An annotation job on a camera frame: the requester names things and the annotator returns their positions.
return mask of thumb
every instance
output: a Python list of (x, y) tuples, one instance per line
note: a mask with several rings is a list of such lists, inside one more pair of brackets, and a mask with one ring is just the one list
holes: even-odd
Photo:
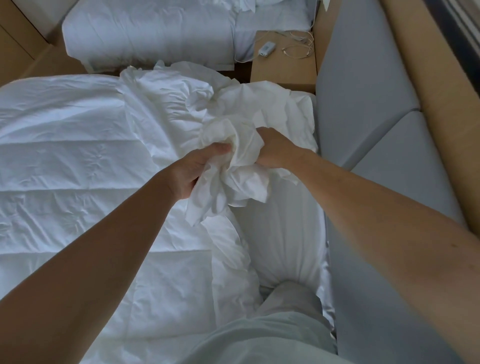
[(205, 164), (210, 158), (220, 156), (232, 150), (232, 146), (227, 143), (213, 143), (198, 152), (198, 162)]

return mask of cardboard nightstand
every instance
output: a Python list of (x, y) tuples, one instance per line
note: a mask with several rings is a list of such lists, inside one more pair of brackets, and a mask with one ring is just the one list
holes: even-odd
[[(250, 82), (270, 81), (284, 88), (293, 91), (306, 91), (315, 93), (315, 83), (317, 80), (317, 66), (315, 62), (315, 52), (312, 55), (297, 60), (286, 56), (282, 48), (294, 44), (300, 44), (291, 38), (275, 33), (273, 31), (258, 31), (255, 39), (254, 55), (266, 42), (276, 43), (276, 49), (268, 57), (258, 56), (252, 63), (252, 74)], [(292, 32), (297, 36), (306, 36), (306, 32)], [(308, 49), (305, 47), (292, 47), (287, 52), (295, 57), (304, 56)]]

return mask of hand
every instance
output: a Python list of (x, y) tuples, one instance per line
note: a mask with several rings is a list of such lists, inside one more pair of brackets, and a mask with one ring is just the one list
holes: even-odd
[(168, 186), (175, 199), (189, 198), (209, 159), (226, 154), (231, 149), (230, 144), (213, 143), (206, 148), (191, 151), (165, 168), (161, 173), (168, 175)]
[(257, 164), (267, 168), (287, 168), (289, 163), (302, 155), (304, 149), (293, 144), (287, 137), (273, 128), (258, 128), (264, 140)]

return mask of forearm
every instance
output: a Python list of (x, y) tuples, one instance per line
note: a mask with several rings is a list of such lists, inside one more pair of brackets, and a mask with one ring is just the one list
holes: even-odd
[(480, 330), (478, 239), (437, 211), (313, 152), (298, 155), (287, 158), (286, 167), (307, 186), (349, 243), (465, 359), (478, 361), (480, 352), (474, 344)]
[(176, 201), (165, 173), (0, 301), (0, 357), (5, 362), (80, 361), (116, 310)]

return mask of person's left hand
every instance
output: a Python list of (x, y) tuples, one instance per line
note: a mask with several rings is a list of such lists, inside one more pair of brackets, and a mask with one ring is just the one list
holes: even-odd
[(206, 148), (191, 151), (165, 168), (162, 172), (168, 175), (168, 186), (175, 198), (189, 198), (208, 160), (226, 154), (231, 149), (230, 144), (213, 143)]

